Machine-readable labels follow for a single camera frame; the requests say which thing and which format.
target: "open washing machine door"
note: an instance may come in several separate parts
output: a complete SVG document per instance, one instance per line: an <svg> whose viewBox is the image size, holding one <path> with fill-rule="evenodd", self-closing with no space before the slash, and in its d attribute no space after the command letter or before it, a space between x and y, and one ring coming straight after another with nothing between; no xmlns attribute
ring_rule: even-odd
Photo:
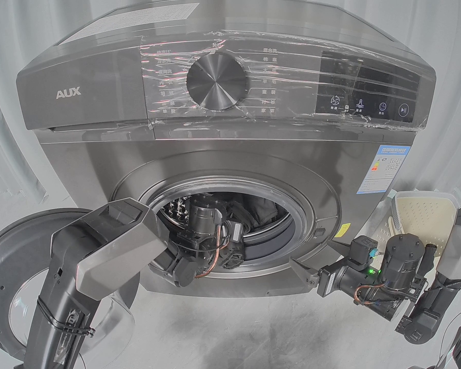
<svg viewBox="0 0 461 369"><path fill-rule="evenodd" d="M17 77L25 124L74 201L127 197L185 228L184 202L225 196L254 215L245 261L176 288L214 297L305 291L349 243L425 126L434 70L334 6L172 0L118 9Z"/></svg>
<svg viewBox="0 0 461 369"><path fill-rule="evenodd" d="M88 212L76 208L39 212L0 231L0 348L10 356L24 360L51 260L51 235ZM101 369L123 353L135 328L130 307L139 279L137 275L101 301L92 321L96 334L86 338L75 369Z"/></svg>

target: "washing machine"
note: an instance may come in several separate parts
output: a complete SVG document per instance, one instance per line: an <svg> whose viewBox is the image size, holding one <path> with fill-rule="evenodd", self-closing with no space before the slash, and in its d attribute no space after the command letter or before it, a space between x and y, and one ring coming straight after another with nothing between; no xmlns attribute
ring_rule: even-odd
<svg viewBox="0 0 461 369"><path fill-rule="evenodd" d="M307 291L289 267L338 259L428 119L435 72L382 30L298 0L170 0L117 9L17 77L26 127L81 208L132 197L169 229L188 200L249 216L244 262L177 288L260 297Z"/></svg>

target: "copper wire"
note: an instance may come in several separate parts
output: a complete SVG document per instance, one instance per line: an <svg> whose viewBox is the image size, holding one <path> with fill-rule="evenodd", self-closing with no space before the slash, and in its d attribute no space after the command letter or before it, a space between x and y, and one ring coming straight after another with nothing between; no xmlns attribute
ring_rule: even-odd
<svg viewBox="0 0 461 369"><path fill-rule="evenodd" d="M383 283L383 284L376 284L376 285L362 285L362 286L358 286L353 294L353 299L360 303L360 304L375 304L375 301L362 301L359 297L358 297L358 292L362 289L362 288L381 288L381 287L384 287L386 285L386 283Z"/></svg>
<svg viewBox="0 0 461 369"><path fill-rule="evenodd" d="M217 226L217 249L215 250L215 258L213 259L212 265L202 274L197 274L195 276L195 279L203 278L207 276L210 272L213 271L215 266L217 265L217 261L219 259L219 252L220 252L220 231L221 231L221 226Z"/></svg>

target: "sticker on robot arm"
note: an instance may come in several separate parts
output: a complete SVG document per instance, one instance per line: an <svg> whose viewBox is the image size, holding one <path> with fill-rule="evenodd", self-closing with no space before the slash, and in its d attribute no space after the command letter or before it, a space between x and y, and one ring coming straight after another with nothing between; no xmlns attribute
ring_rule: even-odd
<svg viewBox="0 0 461 369"><path fill-rule="evenodd" d="M410 146L381 145L357 194L384 193L398 173Z"/></svg>

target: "gray floor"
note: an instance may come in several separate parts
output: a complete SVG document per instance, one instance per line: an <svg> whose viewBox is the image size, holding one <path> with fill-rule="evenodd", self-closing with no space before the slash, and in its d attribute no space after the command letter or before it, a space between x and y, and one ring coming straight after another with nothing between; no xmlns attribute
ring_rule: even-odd
<svg viewBox="0 0 461 369"><path fill-rule="evenodd" d="M50 198L38 206L0 194L0 229L44 208L70 206ZM109 369L406 369L436 363L444 330L461 311L461 293L441 329L422 346L407 343L389 323L349 297L219 299L177 297L139 289L132 307L135 334ZM449 342L461 316L451 324ZM0 369L18 361L0 350Z"/></svg>

